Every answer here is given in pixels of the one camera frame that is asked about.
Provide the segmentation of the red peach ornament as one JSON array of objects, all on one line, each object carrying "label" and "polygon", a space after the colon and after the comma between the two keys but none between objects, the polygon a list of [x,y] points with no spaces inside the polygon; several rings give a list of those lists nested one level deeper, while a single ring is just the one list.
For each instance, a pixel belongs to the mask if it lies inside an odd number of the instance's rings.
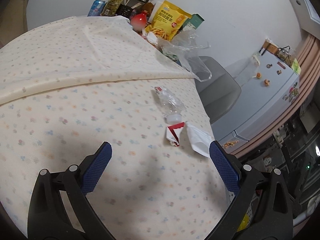
[{"label": "red peach ornament", "polygon": [[141,32],[147,24],[148,12],[143,10],[140,14],[131,18],[130,24],[134,31]]}]

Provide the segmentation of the white paper bag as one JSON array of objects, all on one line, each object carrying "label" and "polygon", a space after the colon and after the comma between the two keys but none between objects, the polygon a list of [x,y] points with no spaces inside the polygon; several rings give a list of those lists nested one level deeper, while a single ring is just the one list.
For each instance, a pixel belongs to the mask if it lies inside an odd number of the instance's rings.
[{"label": "white paper bag", "polygon": [[198,154],[209,158],[209,147],[211,142],[214,141],[214,137],[210,133],[197,128],[190,122],[186,122],[185,125],[191,148]]}]

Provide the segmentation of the white refrigerator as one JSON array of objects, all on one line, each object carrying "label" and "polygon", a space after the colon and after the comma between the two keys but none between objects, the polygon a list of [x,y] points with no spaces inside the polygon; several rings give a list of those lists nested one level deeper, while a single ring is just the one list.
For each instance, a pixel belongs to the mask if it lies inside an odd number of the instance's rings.
[{"label": "white refrigerator", "polygon": [[229,112],[212,124],[215,139],[232,153],[269,126],[289,107],[286,97],[298,95],[298,75],[270,52],[258,57],[260,65],[249,64],[261,78],[253,77]]}]

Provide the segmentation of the red white cigarette pack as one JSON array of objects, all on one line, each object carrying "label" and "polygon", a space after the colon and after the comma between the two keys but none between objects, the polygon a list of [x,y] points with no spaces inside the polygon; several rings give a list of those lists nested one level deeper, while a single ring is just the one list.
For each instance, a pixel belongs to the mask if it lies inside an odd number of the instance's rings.
[{"label": "red white cigarette pack", "polygon": [[180,146],[180,135],[184,127],[185,122],[180,122],[178,124],[170,125],[166,128],[165,137],[172,146]]}]

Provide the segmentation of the green tall box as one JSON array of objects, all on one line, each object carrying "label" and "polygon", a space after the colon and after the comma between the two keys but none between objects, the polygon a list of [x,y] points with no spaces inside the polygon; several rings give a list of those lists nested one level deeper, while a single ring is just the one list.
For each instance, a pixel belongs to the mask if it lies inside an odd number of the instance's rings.
[{"label": "green tall box", "polygon": [[204,19],[199,14],[192,14],[192,17],[188,18],[180,27],[179,32],[196,30],[203,22]]}]

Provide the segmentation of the jar of dried goods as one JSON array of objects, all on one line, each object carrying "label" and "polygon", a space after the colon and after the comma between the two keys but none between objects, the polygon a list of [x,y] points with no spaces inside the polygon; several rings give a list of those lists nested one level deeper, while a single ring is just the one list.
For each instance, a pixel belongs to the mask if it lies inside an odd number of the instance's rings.
[{"label": "jar of dried goods", "polygon": [[108,0],[108,2],[103,8],[101,16],[107,16],[107,17],[114,16],[122,1],[123,0]]}]

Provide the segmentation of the floral cream tablecloth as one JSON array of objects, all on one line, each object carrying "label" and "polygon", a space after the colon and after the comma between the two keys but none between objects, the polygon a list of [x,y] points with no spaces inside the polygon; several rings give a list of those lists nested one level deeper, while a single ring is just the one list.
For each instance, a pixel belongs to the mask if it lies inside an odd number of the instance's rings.
[{"label": "floral cream tablecloth", "polygon": [[157,86],[184,103],[184,121],[211,131],[191,75],[123,17],[65,18],[1,49],[1,204],[21,233],[39,172],[64,171],[106,141],[112,159],[87,198],[114,237],[207,237],[225,186],[185,132],[180,146],[165,138]]}]

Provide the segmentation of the yellow snack bag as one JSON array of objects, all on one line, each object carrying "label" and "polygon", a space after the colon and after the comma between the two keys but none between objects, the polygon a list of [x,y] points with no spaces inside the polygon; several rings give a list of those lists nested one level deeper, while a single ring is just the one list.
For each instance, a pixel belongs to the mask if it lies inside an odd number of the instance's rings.
[{"label": "yellow snack bag", "polygon": [[171,41],[184,22],[191,18],[191,14],[168,1],[164,1],[145,31],[147,34],[153,33],[157,37]]}]

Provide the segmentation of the crushed clear plastic bottle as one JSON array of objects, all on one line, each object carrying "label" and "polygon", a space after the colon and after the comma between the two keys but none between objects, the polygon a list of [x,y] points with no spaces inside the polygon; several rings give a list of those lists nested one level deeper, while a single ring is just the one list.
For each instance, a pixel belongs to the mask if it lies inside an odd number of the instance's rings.
[{"label": "crushed clear plastic bottle", "polygon": [[183,102],[164,86],[155,87],[155,92],[166,123],[174,125],[182,122],[182,112],[185,110]]}]

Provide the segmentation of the black chopstick holder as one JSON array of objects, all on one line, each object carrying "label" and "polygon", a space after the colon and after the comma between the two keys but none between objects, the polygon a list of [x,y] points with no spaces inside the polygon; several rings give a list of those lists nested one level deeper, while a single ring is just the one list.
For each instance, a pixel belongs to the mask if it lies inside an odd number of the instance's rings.
[{"label": "black chopstick holder", "polygon": [[130,15],[132,14],[132,12],[133,12],[133,9],[131,7],[121,4],[116,11],[116,16],[123,16],[125,18],[130,18]]}]

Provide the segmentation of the clear plastic bag on table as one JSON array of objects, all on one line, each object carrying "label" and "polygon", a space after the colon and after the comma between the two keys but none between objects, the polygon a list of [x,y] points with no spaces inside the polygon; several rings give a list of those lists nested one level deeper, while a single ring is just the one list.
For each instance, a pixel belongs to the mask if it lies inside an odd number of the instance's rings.
[{"label": "clear plastic bag on table", "polygon": [[210,48],[208,42],[197,44],[198,35],[196,30],[191,29],[177,34],[171,41],[158,39],[158,47],[163,55],[178,61],[180,65],[200,82],[208,81],[212,72],[200,59],[199,51]]}]

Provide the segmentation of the blue drink can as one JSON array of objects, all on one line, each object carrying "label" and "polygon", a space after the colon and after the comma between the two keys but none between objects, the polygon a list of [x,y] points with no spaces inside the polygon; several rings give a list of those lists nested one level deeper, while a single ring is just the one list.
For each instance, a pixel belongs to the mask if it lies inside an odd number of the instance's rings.
[{"label": "blue drink can", "polygon": [[103,0],[95,0],[89,10],[88,17],[100,16],[106,2]]}]

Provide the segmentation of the grey upholstered chair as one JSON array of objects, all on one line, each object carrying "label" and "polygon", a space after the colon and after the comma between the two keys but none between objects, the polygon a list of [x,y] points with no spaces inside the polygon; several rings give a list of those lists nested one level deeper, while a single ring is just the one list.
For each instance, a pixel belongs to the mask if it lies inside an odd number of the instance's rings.
[{"label": "grey upholstered chair", "polygon": [[241,94],[241,87],[212,57],[201,56],[200,59],[211,71],[212,77],[203,82],[196,80],[196,89],[212,124],[235,105]]}]

